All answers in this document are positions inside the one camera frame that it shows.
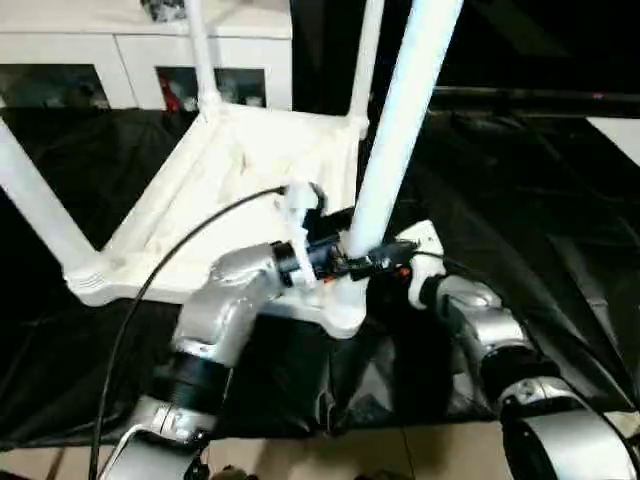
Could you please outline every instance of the shelf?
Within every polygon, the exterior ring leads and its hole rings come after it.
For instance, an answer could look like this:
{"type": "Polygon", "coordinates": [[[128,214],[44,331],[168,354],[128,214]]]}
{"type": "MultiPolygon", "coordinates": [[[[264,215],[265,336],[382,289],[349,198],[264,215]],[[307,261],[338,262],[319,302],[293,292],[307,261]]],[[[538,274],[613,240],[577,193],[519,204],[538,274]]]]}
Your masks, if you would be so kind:
{"type": "MultiPolygon", "coordinates": [[[[289,0],[204,0],[217,37],[290,39],[289,0]]],[[[0,0],[0,33],[186,35],[187,20],[154,23],[139,0],[0,0]]]]}

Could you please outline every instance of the white pole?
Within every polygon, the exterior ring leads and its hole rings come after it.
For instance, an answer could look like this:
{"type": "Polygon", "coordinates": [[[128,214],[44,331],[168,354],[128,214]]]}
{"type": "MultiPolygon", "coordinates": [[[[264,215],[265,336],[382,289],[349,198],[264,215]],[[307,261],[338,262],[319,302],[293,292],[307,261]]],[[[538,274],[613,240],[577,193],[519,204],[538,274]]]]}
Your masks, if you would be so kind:
{"type": "Polygon", "coordinates": [[[362,19],[362,30],[360,31],[360,46],[351,89],[349,115],[367,118],[383,11],[384,0],[367,0],[362,19]]]}
{"type": "Polygon", "coordinates": [[[201,0],[185,0],[184,5],[189,19],[189,35],[198,78],[198,106],[200,111],[203,111],[206,110],[205,107],[215,105],[221,101],[220,93],[216,88],[213,63],[209,56],[202,2],[201,0]]]}
{"type": "Polygon", "coordinates": [[[351,224],[351,257],[384,237],[462,2],[413,2],[351,224]]]}
{"type": "Polygon", "coordinates": [[[38,236],[70,273],[101,263],[82,231],[0,119],[0,184],[38,236]]]}

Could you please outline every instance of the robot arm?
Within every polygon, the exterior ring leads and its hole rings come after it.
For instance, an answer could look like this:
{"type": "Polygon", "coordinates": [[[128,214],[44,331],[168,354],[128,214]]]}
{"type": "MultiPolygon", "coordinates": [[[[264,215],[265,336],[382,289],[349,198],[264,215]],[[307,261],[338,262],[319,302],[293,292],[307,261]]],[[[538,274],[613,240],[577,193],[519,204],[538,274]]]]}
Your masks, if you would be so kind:
{"type": "Polygon", "coordinates": [[[425,287],[425,303],[435,296],[502,423],[515,480],[638,478],[625,439],[562,379],[491,289],[458,276],[425,287]]]}
{"type": "Polygon", "coordinates": [[[310,235],[304,258],[301,242],[294,240],[236,250],[215,263],[205,285],[183,306],[170,357],[154,371],[102,480],[208,478],[199,453],[217,423],[232,369],[265,304],[286,288],[306,286],[309,269],[318,280],[346,275],[362,279],[408,263],[417,247],[399,241],[363,258],[348,258],[340,240],[351,212],[321,217],[321,209],[299,216],[310,235]],[[301,275],[305,267],[307,274],[301,275]]]}

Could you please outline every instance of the cabinet door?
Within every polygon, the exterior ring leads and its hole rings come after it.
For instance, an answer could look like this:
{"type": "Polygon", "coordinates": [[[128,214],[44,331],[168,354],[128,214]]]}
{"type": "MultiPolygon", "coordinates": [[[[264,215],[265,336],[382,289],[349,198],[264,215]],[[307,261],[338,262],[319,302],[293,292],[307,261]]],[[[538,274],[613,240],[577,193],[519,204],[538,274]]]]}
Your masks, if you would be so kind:
{"type": "MultiPolygon", "coordinates": [[[[191,40],[180,36],[118,35],[118,47],[140,108],[193,106],[191,40]]],[[[227,101],[291,110],[291,42],[269,38],[210,38],[218,89],[227,101]]]]}
{"type": "Polygon", "coordinates": [[[0,96],[6,106],[137,106],[112,35],[0,34],[0,96]]]}

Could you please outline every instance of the glass cabinet door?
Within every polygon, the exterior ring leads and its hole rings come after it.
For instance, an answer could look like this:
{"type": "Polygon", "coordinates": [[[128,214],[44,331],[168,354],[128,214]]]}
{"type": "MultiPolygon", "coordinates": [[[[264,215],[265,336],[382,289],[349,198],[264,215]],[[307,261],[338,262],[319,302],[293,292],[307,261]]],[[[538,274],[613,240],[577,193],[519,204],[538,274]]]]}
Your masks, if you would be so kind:
{"type": "MultiPolygon", "coordinates": [[[[229,103],[264,107],[264,71],[260,68],[215,68],[216,85],[229,103]]],[[[193,67],[156,67],[167,110],[196,110],[198,82],[193,67]]]]}
{"type": "Polygon", "coordinates": [[[0,97],[6,107],[109,108],[93,65],[0,65],[0,97]]]}

